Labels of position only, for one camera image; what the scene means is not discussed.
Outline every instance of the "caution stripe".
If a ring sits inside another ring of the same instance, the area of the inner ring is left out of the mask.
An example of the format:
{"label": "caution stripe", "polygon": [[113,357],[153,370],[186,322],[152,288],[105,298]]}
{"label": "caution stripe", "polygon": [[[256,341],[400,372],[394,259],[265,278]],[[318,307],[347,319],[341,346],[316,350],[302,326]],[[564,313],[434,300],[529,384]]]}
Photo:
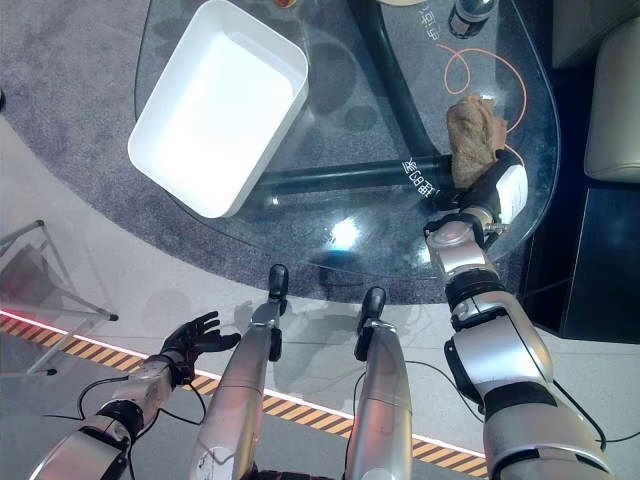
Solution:
{"label": "caution stripe", "polygon": [[[38,345],[50,347],[60,341],[63,333],[53,331],[46,326],[34,325],[27,321],[17,320],[0,314],[0,331],[29,340]],[[71,337],[62,348],[62,352],[92,362],[116,368],[123,372],[133,372],[138,369],[144,357],[126,351],[109,348],[100,342],[90,339]],[[207,375],[198,375],[192,385],[202,394],[211,394],[218,386],[218,380]],[[306,404],[293,397],[265,395],[263,411],[284,420],[305,425],[333,435],[349,438],[353,429],[353,419],[350,416],[322,407]],[[413,438],[413,457],[423,462],[431,463],[472,477],[488,478],[485,459],[473,453],[458,450],[453,446],[442,446],[420,438]]]}

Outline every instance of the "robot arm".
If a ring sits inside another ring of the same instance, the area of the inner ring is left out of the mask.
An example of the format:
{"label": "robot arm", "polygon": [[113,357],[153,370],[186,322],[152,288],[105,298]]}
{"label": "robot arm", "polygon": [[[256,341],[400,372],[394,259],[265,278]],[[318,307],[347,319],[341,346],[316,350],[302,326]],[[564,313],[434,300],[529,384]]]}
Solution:
{"label": "robot arm", "polygon": [[524,168],[502,157],[459,213],[426,226],[456,331],[445,356],[460,391],[484,409],[491,479],[613,479],[587,425],[549,391],[549,351],[485,253],[525,199]]}
{"label": "robot arm", "polygon": [[179,327],[165,340],[160,354],[146,359],[119,387],[112,399],[78,430],[58,443],[31,474],[31,480],[118,479],[140,432],[153,422],[176,385],[194,378],[194,362],[205,351],[222,351],[240,335],[212,330],[220,322],[211,312]]}

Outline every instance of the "brown cloth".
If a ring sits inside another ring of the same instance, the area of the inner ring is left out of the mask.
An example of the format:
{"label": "brown cloth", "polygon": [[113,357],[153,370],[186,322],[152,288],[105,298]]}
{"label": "brown cloth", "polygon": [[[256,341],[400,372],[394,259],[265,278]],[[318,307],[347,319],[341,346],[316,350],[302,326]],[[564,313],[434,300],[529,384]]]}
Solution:
{"label": "brown cloth", "polygon": [[471,186],[496,162],[496,150],[504,148],[507,122],[494,116],[494,105],[493,100],[472,93],[447,111],[453,153],[451,174],[456,188]]}

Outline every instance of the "glass table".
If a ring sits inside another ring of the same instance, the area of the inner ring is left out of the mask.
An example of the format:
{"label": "glass table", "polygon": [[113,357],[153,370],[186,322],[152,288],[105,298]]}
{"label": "glass table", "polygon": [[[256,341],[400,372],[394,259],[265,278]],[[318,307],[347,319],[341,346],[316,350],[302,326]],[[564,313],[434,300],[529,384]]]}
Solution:
{"label": "glass table", "polygon": [[[151,1],[136,116],[202,3]],[[186,213],[241,242],[321,267],[432,278],[422,228],[441,215],[428,197],[450,183],[446,112],[477,92],[495,99],[496,114],[508,122],[508,149],[523,159],[529,177],[524,211],[489,256],[508,254],[534,231],[555,185],[558,122],[511,0],[499,2],[469,39],[449,32],[450,0],[402,8],[373,0],[298,0],[287,9],[267,0],[233,3],[302,48],[309,96],[236,215],[206,219],[181,205]],[[375,15],[386,29],[382,39],[380,26],[371,28]]]}

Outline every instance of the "white rectangular bin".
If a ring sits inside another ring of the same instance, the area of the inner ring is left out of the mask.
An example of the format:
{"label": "white rectangular bin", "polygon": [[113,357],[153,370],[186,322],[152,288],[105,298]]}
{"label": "white rectangular bin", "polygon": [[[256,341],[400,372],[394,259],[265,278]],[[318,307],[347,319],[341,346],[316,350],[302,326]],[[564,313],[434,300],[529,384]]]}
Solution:
{"label": "white rectangular bin", "polygon": [[226,0],[189,23],[131,136],[131,162],[198,214],[242,206],[308,93],[296,45]]}

